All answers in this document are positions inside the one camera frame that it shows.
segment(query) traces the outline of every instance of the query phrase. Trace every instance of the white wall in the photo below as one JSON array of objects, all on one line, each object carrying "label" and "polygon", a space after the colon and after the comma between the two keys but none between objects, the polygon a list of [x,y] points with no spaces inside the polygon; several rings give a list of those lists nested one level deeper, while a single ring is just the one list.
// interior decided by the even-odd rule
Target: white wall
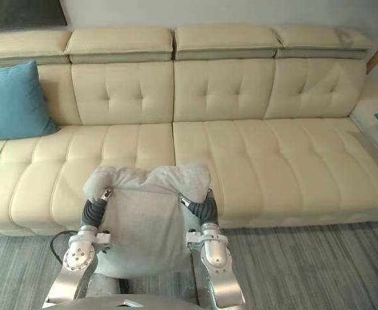
[{"label": "white wall", "polygon": [[[378,48],[378,0],[61,0],[71,29],[194,23],[315,23],[363,31]],[[378,66],[372,76],[378,79]]]}]

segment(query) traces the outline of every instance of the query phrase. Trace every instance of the sofa seat cushion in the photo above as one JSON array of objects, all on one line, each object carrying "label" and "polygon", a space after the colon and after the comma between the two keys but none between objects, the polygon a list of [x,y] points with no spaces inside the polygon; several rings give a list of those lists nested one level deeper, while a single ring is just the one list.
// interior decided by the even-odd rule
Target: sofa seat cushion
[{"label": "sofa seat cushion", "polygon": [[0,141],[0,234],[77,229],[83,185],[97,166],[174,164],[171,124],[65,126],[40,138]]},{"label": "sofa seat cushion", "polygon": [[223,227],[378,220],[378,150],[349,118],[173,126],[176,164],[210,168]]}]

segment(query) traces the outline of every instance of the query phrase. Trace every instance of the sofa armrest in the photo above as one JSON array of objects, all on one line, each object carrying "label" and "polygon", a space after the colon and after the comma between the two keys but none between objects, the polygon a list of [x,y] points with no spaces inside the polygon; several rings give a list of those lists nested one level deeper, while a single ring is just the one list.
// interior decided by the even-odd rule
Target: sofa armrest
[{"label": "sofa armrest", "polygon": [[378,113],[378,84],[366,79],[359,101],[350,117],[378,147],[378,119],[375,113]]}]

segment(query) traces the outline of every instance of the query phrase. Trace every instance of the sofa seam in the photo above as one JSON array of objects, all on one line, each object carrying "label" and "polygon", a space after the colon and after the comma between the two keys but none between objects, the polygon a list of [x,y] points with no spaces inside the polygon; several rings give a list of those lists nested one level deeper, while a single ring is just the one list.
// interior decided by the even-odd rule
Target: sofa seam
[{"label": "sofa seam", "polygon": [[142,86],[142,66],[141,63],[137,63],[137,78],[139,79],[139,101],[140,101],[140,118],[141,122],[147,121],[143,112],[143,86]]},{"label": "sofa seam", "polygon": [[326,162],[325,158],[323,156],[321,156],[321,153],[315,151],[315,147],[314,147],[315,143],[313,142],[313,138],[312,138],[311,134],[307,131],[305,126],[303,124],[301,124],[299,119],[297,119],[296,123],[299,124],[299,126],[302,128],[303,132],[307,135],[308,139],[311,141],[311,147],[314,150],[314,153],[321,159],[321,161],[324,163],[325,167],[328,168],[328,172],[330,173],[330,175],[331,175],[332,179],[334,180],[335,185],[337,186],[337,189],[338,189],[339,209],[341,210],[341,208],[343,206],[343,194],[341,192],[341,188],[338,184],[337,178],[335,177],[334,173],[332,173],[331,166]]},{"label": "sofa seam", "polygon": [[107,64],[103,64],[103,75],[104,75],[104,89],[106,90],[107,96],[107,111],[110,113],[110,97],[109,97],[109,89],[107,88]]},{"label": "sofa seam", "polygon": [[[341,64],[341,63],[339,62],[339,59],[336,59],[336,60],[335,60],[335,64],[334,64],[334,66],[337,65],[337,64]],[[339,81],[341,80],[341,76],[342,76],[342,75],[339,75],[339,73],[338,73],[337,80],[335,81],[335,85],[332,87],[332,89],[336,89],[336,88],[337,88],[338,83],[339,83]],[[328,108],[326,108],[325,111],[329,111],[329,110],[331,110],[331,109],[333,108],[333,106],[334,106],[334,103],[333,103],[333,97],[334,97],[334,95],[335,95],[335,92],[330,92],[330,94],[331,94],[331,103],[328,105]]]},{"label": "sofa seam", "polygon": [[172,63],[172,84],[173,84],[173,87],[172,87],[172,118],[169,119],[170,123],[175,121],[175,93],[176,93],[176,90],[175,90],[175,61],[171,60],[171,63]]},{"label": "sofa seam", "polygon": [[251,155],[249,153],[248,147],[246,146],[246,141],[245,141],[245,138],[243,136],[242,130],[239,127],[239,124],[238,124],[237,121],[233,121],[233,123],[235,125],[236,130],[239,133],[239,136],[241,137],[242,145],[243,145],[243,148],[244,148],[245,153],[247,155],[248,161],[250,162],[250,165],[252,166],[252,168],[254,169],[254,172],[255,172],[254,173],[254,179],[255,179],[256,184],[258,185],[257,187],[259,188],[259,191],[261,193],[261,203],[262,203],[262,207],[263,207],[262,211],[261,211],[261,213],[262,213],[262,212],[264,212],[264,209],[265,209],[265,203],[264,203],[265,202],[265,198],[264,198],[265,195],[264,195],[264,191],[262,189],[262,181],[261,181],[261,179],[259,177],[257,167],[255,166],[254,162],[252,161],[252,157],[251,157]]},{"label": "sofa seam", "polygon": [[304,86],[302,87],[300,93],[299,93],[299,104],[298,104],[298,108],[295,110],[295,115],[293,118],[297,118],[298,115],[301,114],[302,112],[302,105],[303,105],[303,94],[304,94],[304,90],[306,90],[306,86],[308,84],[308,80],[309,80],[309,77],[310,77],[310,60],[309,59],[305,59],[305,63],[306,63],[306,77],[305,77],[305,83],[304,83]]},{"label": "sofa seam", "polygon": [[77,116],[79,117],[80,125],[83,126],[84,125],[83,120],[81,119],[81,116],[80,116],[79,101],[77,100],[77,94],[74,87],[73,67],[74,67],[74,64],[73,63],[70,64],[70,79],[72,80],[72,89],[73,89],[73,95],[74,95],[74,100],[75,100],[75,107],[77,109]]},{"label": "sofa seam", "polygon": [[245,78],[245,59],[242,59],[242,78],[241,78],[241,85],[239,86],[239,91],[236,96],[236,101],[237,101],[237,111],[236,111],[236,119],[240,119],[241,117],[241,91],[243,89],[243,83],[244,83],[244,78]]},{"label": "sofa seam", "polygon": [[303,187],[301,186],[301,183],[299,182],[298,180],[298,177],[297,177],[297,174],[295,172],[295,170],[293,169],[290,161],[286,158],[286,156],[283,154],[282,152],[282,148],[281,148],[281,143],[279,141],[279,137],[278,135],[275,133],[274,129],[272,128],[272,126],[269,124],[268,121],[265,121],[266,125],[269,127],[269,129],[271,130],[272,134],[274,135],[275,137],[275,140],[277,142],[277,146],[278,146],[278,151],[279,151],[279,154],[282,156],[282,158],[284,159],[284,161],[288,164],[289,168],[291,169],[292,171],[292,174],[293,174],[293,177],[295,178],[297,184],[298,184],[298,188],[299,188],[299,192],[300,192],[300,201],[301,201],[301,208],[299,210],[299,212],[302,212],[303,209],[304,209],[304,193],[303,193]]},{"label": "sofa seam", "polygon": [[31,165],[31,163],[29,163],[29,164],[25,167],[24,171],[21,173],[20,177],[18,178],[17,183],[14,185],[14,190],[13,190],[13,193],[12,193],[12,195],[11,195],[10,202],[9,202],[9,204],[8,204],[8,217],[10,218],[10,221],[11,221],[14,225],[16,225],[16,226],[18,226],[18,227],[20,227],[20,228],[27,228],[27,227],[25,227],[25,226],[21,226],[21,225],[17,224],[17,223],[13,220],[13,218],[12,218],[12,216],[11,216],[11,208],[12,208],[12,205],[13,205],[13,202],[14,202],[14,198],[15,198],[15,194],[16,194],[16,192],[17,192],[17,188],[18,188],[18,186],[20,185],[21,180],[23,179],[23,176],[25,175],[25,173],[26,173],[27,168],[28,168],[29,165]]},{"label": "sofa seam", "polygon": [[206,66],[208,68],[207,70],[207,75],[206,75],[206,94],[205,94],[205,97],[204,97],[204,102],[205,102],[205,105],[204,105],[204,120],[208,119],[208,96],[209,96],[209,80],[210,80],[210,62],[209,61],[206,61]]},{"label": "sofa seam", "polygon": [[48,212],[49,212],[49,215],[50,215],[51,220],[52,220],[54,223],[56,223],[56,224],[58,224],[58,225],[60,225],[60,226],[63,226],[63,227],[66,227],[66,226],[65,226],[65,225],[62,225],[61,223],[58,223],[58,222],[55,220],[54,216],[53,216],[52,208],[53,208],[53,202],[54,202],[54,195],[55,195],[55,189],[57,188],[57,182],[59,181],[60,175],[61,175],[61,173],[62,173],[62,171],[63,171],[63,169],[64,169],[64,167],[65,167],[65,165],[66,165],[66,163],[67,163],[67,160],[68,160],[68,153],[69,153],[69,150],[70,150],[70,148],[71,148],[71,146],[72,146],[72,143],[73,143],[73,140],[74,140],[74,136],[78,133],[78,131],[79,131],[79,129],[77,128],[77,130],[73,133],[73,136],[72,136],[72,138],[70,139],[70,141],[69,141],[69,143],[68,143],[68,145],[67,145],[67,148],[66,148],[66,160],[65,160],[65,162],[61,165],[61,167],[60,167],[60,169],[59,169],[59,172],[57,173],[57,176],[55,177],[54,184],[53,184],[53,189],[52,189],[52,193],[51,193],[51,197],[50,197],[50,205],[49,205],[49,207],[48,207]]},{"label": "sofa seam", "polygon": [[205,132],[205,136],[206,136],[206,140],[208,140],[208,148],[209,148],[209,152],[210,154],[212,155],[211,156],[211,159],[212,159],[212,163],[215,167],[215,171],[216,171],[216,175],[217,175],[217,183],[218,183],[218,186],[219,186],[219,190],[221,191],[221,196],[222,196],[222,200],[223,200],[223,207],[220,206],[221,208],[221,214],[225,211],[226,209],[226,205],[225,205],[225,194],[223,192],[223,182],[222,182],[222,176],[221,176],[221,173],[219,172],[219,169],[217,168],[217,164],[215,162],[215,154],[214,154],[214,151],[213,151],[213,148],[212,148],[212,144],[211,144],[211,139],[210,139],[210,135],[209,135],[209,131],[208,131],[208,127],[206,126],[206,122],[203,121],[202,122],[203,124],[203,128],[204,128],[204,132]]},{"label": "sofa seam", "polygon": [[364,165],[358,160],[358,158],[356,156],[354,156],[352,154],[352,152],[350,152],[348,150],[347,143],[345,142],[343,136],[337,130],[337,128],[335,127],[335,125],[331,124],[331,122],[327,121],[326,119],[324,121],[333,129],[333,131],[337,134],[337,136],[339,137],[339,139],[343,143],[344,149],[345,149],[345,153],[347,153],[348,155],[350,155],[355,160],[355,162],[357,163],[357,165],[361,168],[361,170],[367,175],[368,181],[372,184],[372,186],[374,188],[375,206],[377,206],[378,205],[378,188],[377,188],[377,185],[375,184],[375,182],[373,181],[373,178],[372,178],[370,172],[367,169],[365,169]]},{"label": "sofa seam", "polygon": [[37,151],[37,148],[38,148],[38,146],[40,144],[40,140],[41,140],[41,137],[38,137],[37,141],[35,142],[35,145],[34,145],[34,148],[33,148],[33,153],[32,153],[32,161],[31,161],[31,163],[33,163],[34,154]]},{"label": "sofa seam", "polygon": [[272,102],[272,94],[273,94],[273,91],[274,91],[274,85],[275,85],[275,77],[276,77],[276,70],[277,70],[277,59],[276,58],[271,58],[274,62],[274,69],[273,69],[273,76],[272,76],[272,83],[271,83],[271,90],[269,91],[269,98],[268,98],[268,103],[266,104],[266,107],[265,107],[265,111],[263,111],[263,114],[262,114],[262,120],[264,119],[268,119],[266,117],[266,113],[268,112],[268,109],[269,109],[269,106]]},{"label": "sofa seam", "polygon": [[173,150],[173,159],[174,159],[174,163],[173,165],[176,166],[176,162],[177,162],[177,156],[176,156],[176,145],[175,145],[175,122],[171,122],[170,123],[170,134],[172,135],[172,150]]},{"label": "sofa seam", "polygon": [[106,140],[107,140],[107,135],[108,135],[108,132],[110,130],[110,125],[107,126],[107,129],[106,129],[106,132],[104,133],[104,138],[103,138],[103,143],[101,145],[101,155],[100,155],[100,162],[99,164],[97,165],[98,167],[100,167],[100,165],[102,164],[103,162],[103,152],[104,152],[104,148],[106,147]]},{"label": "sofa seam", "polygon": [[136,149],[135,149],[135,163],[134,163],[134,167],[137,166],[137,155],[138,155],[138,152],[139,152],[139,143],[140,143],[141,127],[142,127],[142,124],[140,124],[140,125],[137,126]]},{"label": "sofa seam", "polygon": [[7,144],[7,142],[8,142],[9,140],[6,140],[5,142],[4,142],[4,144],[3,144],[3,146],[1,147],[1,150],[0,150],[0,159],[1,159],[1,155],[3,154],[3,150],[4,150],[4,148],[5,148],[5,146],[6,146],[6,144]]}]

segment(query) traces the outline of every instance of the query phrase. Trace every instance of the sofa cushion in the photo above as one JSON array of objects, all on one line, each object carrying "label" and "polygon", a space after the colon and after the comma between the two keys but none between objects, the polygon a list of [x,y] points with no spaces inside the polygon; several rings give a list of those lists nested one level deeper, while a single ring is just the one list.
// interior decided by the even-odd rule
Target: sofa cushion
[{"label": "sofa cushion", "polygon": [[77,229],[82,188],[97,166],[173,164],[171,124],[66,126],[41,138],[0,141],[0,234]]},{"label": "sofa cushion", "polygon": [[169,61],[172,35],[160,27],[77,29],[66,53],[72,63]]},{"label": "sofa cushion", "polygon": [[176,60],[271,58],[281,47],[264,25],[190,25],[176,29],[175,36]]},{"label": "sofa cushion", "polygon": [[35,61],[0,68],[0,140],[44,136],[57,130]]},{"label": "sofa cushion", "polygon": [[173,118],[171,61],[72,65],[83,125],[167,123]]},{"label": "sofa cushion", "polygon": [[223,227],[378,220],[378,150],[348,118],[173,126],[176,164],[209,166]]},{"label": "sofa cushion", "polygon": [[0,32],[0,67],[25,63],[68,63],[65,48],[72,33],[65,30]]},{"label": "sofa cushion", "polygon": [[264,118],[343,118],[357,103],[365,63],[354,59],[276,59]]},{"label": "sofa cushion", "polygon": [[175,62],[175,121],[262,118],[274,59]]},{"label": "sofa cushion", "polygon": [[348,58],[362,59],[373,42],[360,31],[326,25],[274,26],[282,48],[276,58]]},{"label": "sofa cushion", "polygon": [[81,125],[74,96],[72,66],[37,66],[39,80],[52,119],[57,125]]}]

